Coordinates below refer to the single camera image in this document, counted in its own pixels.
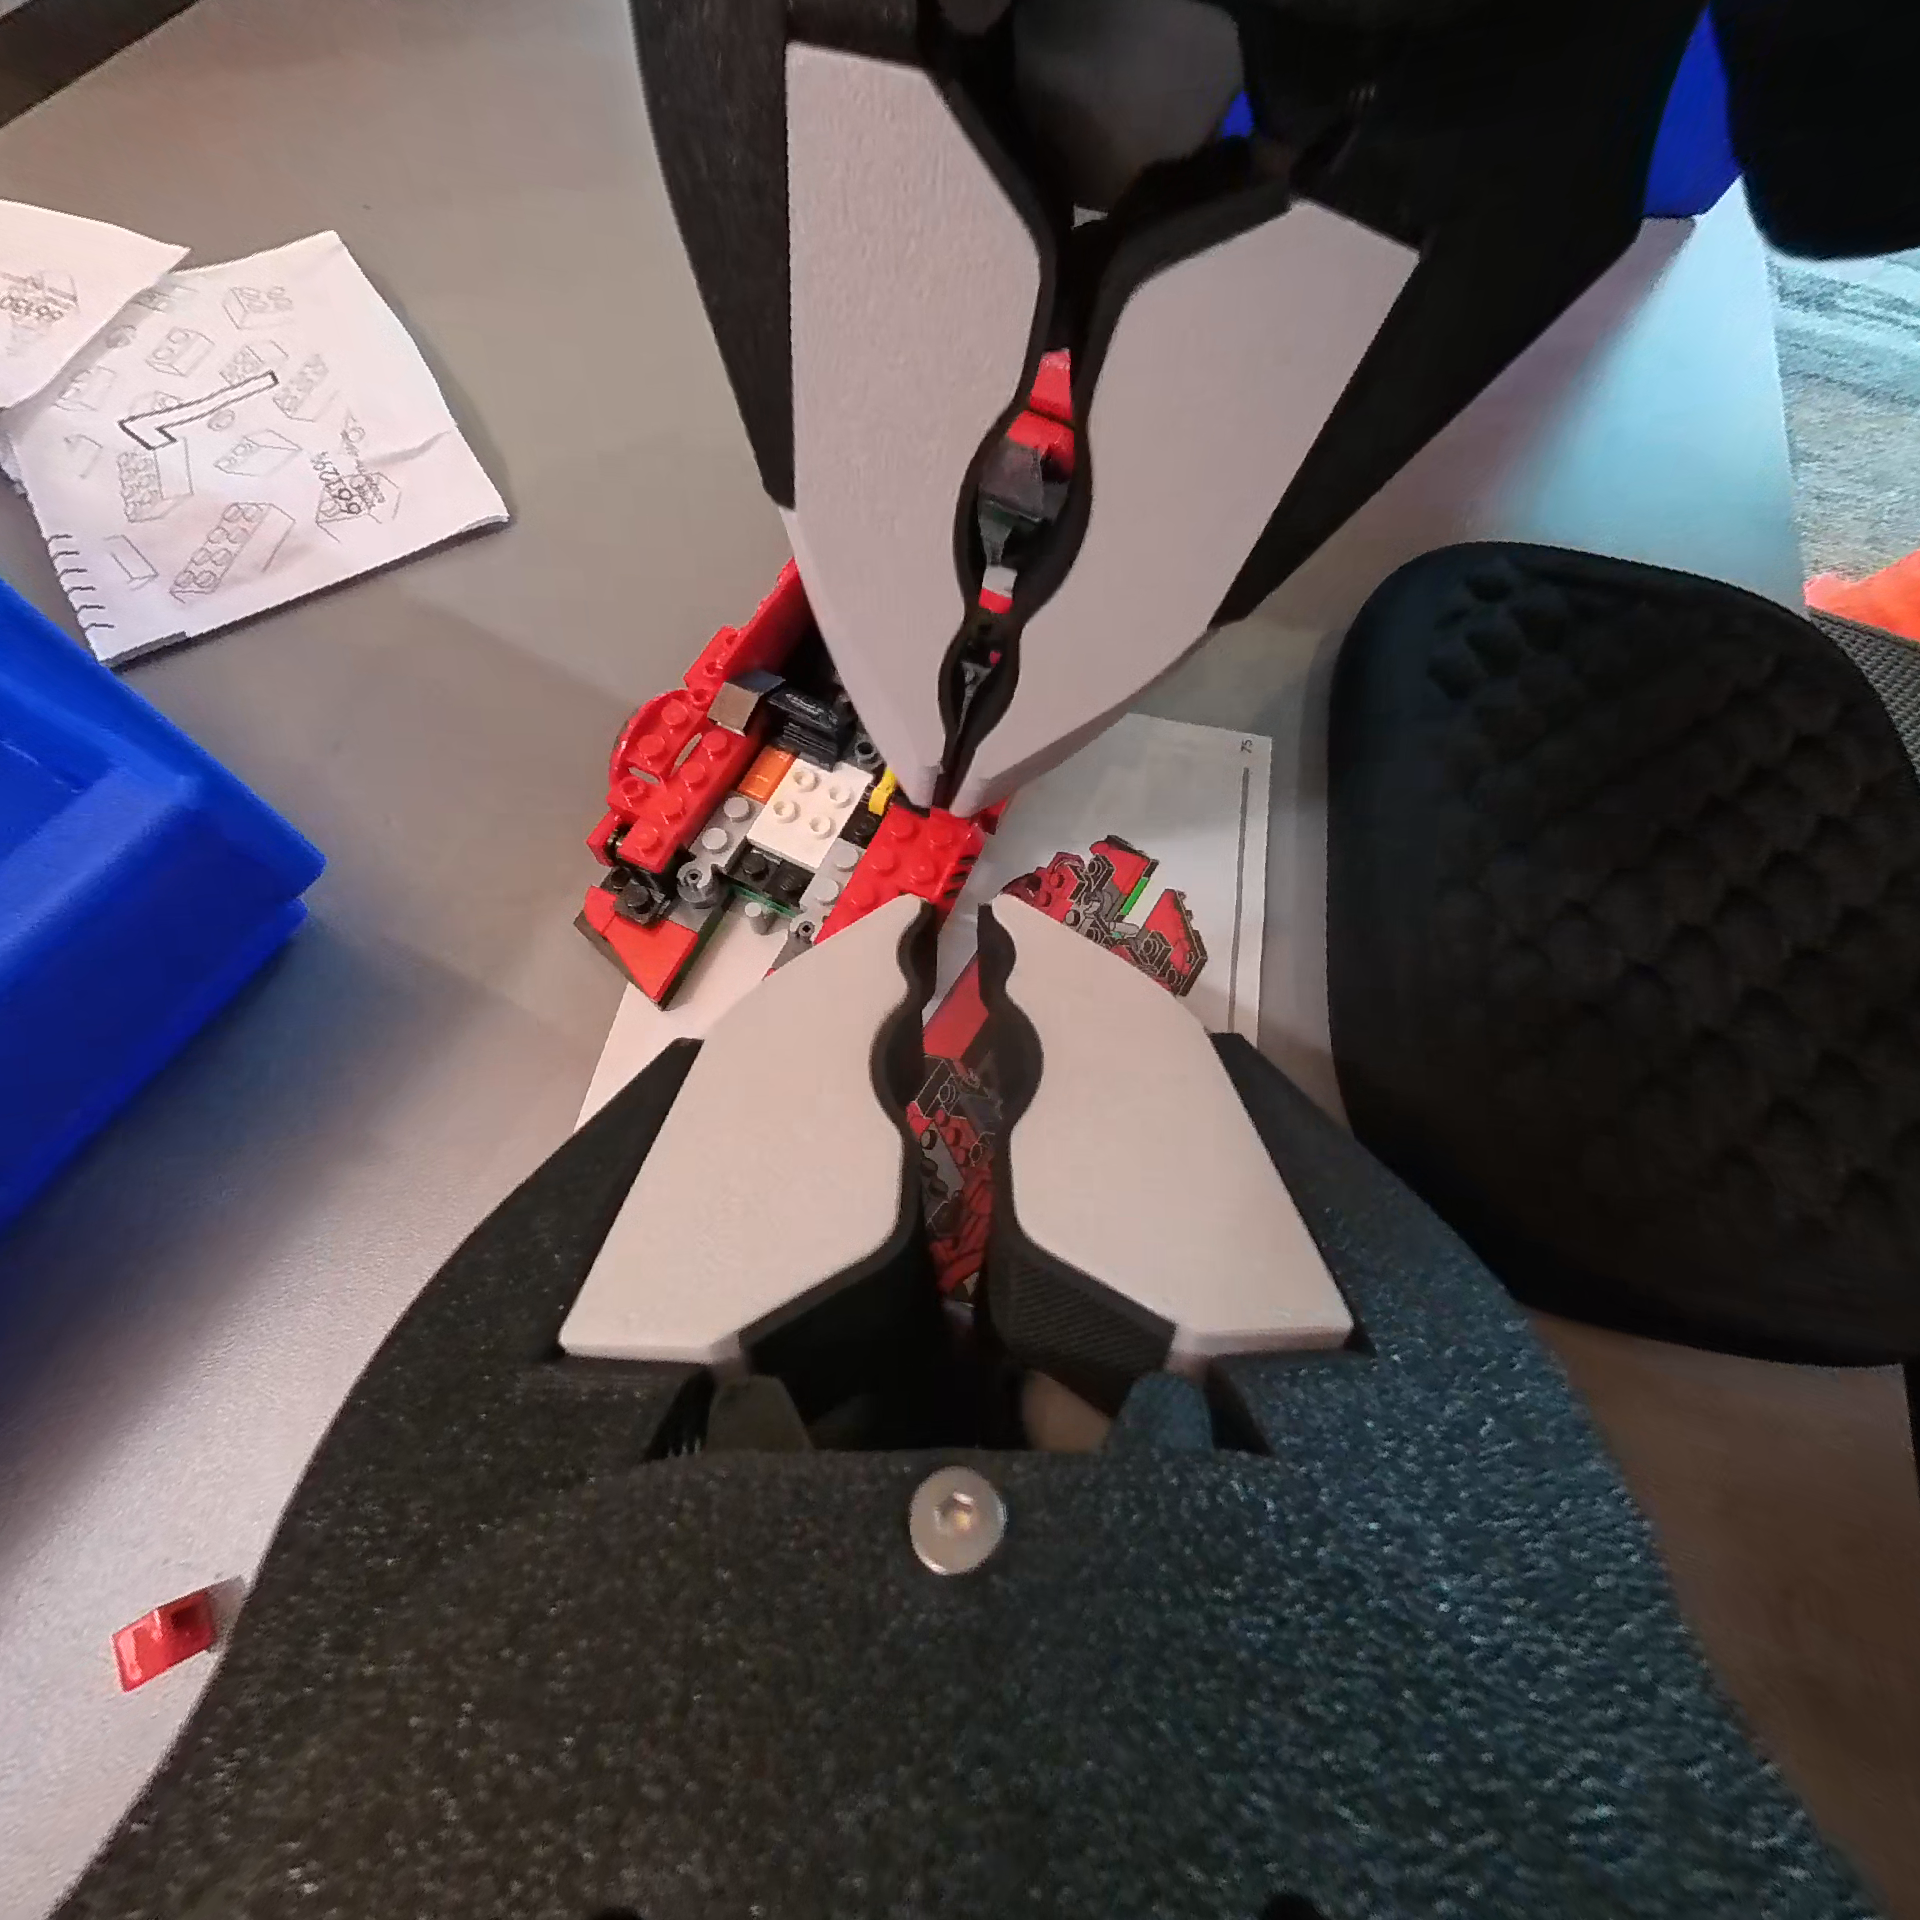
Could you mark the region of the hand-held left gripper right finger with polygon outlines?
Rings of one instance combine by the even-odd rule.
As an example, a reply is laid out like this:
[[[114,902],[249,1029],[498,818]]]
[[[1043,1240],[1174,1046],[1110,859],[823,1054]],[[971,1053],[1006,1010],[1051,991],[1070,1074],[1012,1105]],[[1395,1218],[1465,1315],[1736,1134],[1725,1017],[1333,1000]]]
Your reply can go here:
[[[980,904],[1003,1086],[988,1315],[1053,1381],[1198,1381],[1318,1353],[1356,1315],[1218,1041],[1138,967],[1029,902]]]

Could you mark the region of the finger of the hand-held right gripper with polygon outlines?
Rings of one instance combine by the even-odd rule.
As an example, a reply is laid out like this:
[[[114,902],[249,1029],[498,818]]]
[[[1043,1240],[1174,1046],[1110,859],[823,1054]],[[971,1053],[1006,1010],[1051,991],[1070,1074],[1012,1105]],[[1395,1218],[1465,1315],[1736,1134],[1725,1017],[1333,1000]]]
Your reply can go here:
[[[963,622],[954,519],[1018,395],[1038,245],[912,66],[787,43],[787,383],[805,603],[912,801],[942,761]]]
[[[1415,267],[1415,245],[1294,204],[1118,305],[1084,418],[1088,530],[948,808],[1076,750],[1211,633]]]

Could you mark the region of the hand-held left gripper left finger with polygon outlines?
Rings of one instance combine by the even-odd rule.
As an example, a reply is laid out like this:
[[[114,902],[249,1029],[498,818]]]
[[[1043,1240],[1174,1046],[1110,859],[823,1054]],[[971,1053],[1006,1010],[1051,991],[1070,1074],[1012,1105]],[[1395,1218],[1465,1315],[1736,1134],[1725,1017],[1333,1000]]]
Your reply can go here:
[[[885,1046],[921,1033],[935,934],[939,910],[898,897],[707,1023],[557,1327],[566,1353],[729,1367],[912,1240],[921,1187]]]

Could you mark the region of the red brick toy car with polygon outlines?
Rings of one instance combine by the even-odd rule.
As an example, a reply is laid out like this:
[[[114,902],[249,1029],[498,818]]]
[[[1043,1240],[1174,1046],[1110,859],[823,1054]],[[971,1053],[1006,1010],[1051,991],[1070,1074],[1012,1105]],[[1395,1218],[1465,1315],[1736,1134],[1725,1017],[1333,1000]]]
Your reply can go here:
[[[586,838],[601,872],[578,929],[665,1010],[729,904],[784,934],[784,967],[902,892],[948,910],[994,828],[995,803],[978,828],[942,808],[921,828],[898,801],[798,566],[784,566],[757,615],[716,629],[681,683],[619,733]]]

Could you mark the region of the person's right forearm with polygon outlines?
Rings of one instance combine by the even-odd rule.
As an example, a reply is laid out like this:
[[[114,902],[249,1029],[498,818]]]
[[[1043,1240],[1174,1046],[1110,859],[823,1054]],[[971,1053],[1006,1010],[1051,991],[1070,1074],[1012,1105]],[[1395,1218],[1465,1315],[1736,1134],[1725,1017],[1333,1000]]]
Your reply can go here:
[[[1709,0],[1762,236],[1848,260],[1920,245],[1920,4]]]

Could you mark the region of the building instruction booklet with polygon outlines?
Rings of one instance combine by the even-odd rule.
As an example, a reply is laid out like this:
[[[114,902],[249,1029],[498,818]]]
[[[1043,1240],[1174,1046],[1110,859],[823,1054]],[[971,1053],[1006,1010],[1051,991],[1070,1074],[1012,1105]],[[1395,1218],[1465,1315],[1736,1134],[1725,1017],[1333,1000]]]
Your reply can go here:
[[[1113,722],[1113,733],[1006,801],[954,904],[939,910],[930,902],[939,934],[921,956],[930,995],[915,1041],[898,1029],[885,1046],[915,1171],[912,1240],[890,1240],[848,1278],[874,1278],[898,1254],[915,1264],[930,1240],[942,1297],[954,1278],[980,1285],[1003,1147],[1003,1081],[978,967],[980,904],[1029,902],[1152,974],[1203,1029],[1258,1033],[1262,803],[1271,747],[1258,736],[1140,712]],[[659,1094],[673,1105],[707,1023],[787,967],[777,967],[777,948],[784,934],[764,934],[729,904],[665,1010],[627,988],[627,1000],[650,1012],[650,1053],[601,1086],[592,1115],[613,1094]]]

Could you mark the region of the white printed paper bag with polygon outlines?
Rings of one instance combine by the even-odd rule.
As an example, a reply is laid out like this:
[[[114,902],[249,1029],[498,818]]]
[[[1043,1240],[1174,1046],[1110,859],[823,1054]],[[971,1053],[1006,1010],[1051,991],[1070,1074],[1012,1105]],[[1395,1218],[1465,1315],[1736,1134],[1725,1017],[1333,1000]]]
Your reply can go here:
[[[0,404],[43,395],[184,245],[0,204]]]
[[[333,231],[131,295],[4,460],[105,668],[505,520]]]

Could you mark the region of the blue plastic storage bin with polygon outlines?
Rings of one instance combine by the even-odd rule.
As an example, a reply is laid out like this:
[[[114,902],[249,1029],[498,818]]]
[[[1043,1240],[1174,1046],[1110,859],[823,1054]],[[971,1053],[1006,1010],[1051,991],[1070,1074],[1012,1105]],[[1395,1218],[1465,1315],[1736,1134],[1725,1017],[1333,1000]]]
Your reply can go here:
[[[1725,70],[1709,12],[1703,12],[1653,135],[1643,221],[1696,221],[1716,207],[1733,181]]]

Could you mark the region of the orange object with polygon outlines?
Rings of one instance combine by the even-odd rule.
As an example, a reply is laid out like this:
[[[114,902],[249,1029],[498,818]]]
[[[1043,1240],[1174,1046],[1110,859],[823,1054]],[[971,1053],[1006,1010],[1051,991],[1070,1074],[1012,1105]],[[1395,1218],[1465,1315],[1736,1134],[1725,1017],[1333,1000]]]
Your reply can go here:
[[[1817,615],[1920,640],[1920,549],[1908,549],[1894,566],[1876,566],[1860,582],[1817,573],[1817,576],[1800,582],[1800,599]]]

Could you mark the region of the large blue plastic bin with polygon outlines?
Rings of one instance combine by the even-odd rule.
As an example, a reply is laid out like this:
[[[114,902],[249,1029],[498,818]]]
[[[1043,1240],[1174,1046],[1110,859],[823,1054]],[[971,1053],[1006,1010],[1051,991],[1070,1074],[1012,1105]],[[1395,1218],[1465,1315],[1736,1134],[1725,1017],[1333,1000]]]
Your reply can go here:
[[[323,852],[0,585],[0,1222],[294,941]]]

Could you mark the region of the black mesh office chair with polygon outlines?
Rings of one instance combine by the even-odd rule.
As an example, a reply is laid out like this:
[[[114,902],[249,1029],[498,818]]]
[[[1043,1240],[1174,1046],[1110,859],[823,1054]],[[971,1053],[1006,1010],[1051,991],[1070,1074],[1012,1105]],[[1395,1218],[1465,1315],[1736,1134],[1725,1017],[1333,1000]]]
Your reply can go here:
[[[1808,617],[1860,668],[1904,736],[1920,733],[1920,646],[1876,622],[1808,607]]]

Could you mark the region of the small red toy brick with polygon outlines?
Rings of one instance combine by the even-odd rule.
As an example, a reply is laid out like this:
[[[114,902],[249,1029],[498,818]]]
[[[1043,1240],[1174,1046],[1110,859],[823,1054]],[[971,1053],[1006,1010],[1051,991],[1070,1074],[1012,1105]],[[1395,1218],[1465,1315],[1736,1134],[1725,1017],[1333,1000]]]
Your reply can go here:
[[[240,1573],[214,1580],[190,1593],[160,1602],[136,1620],[114,1632],[116,1692],[136,1692],[227,1640],[249,1584]]]

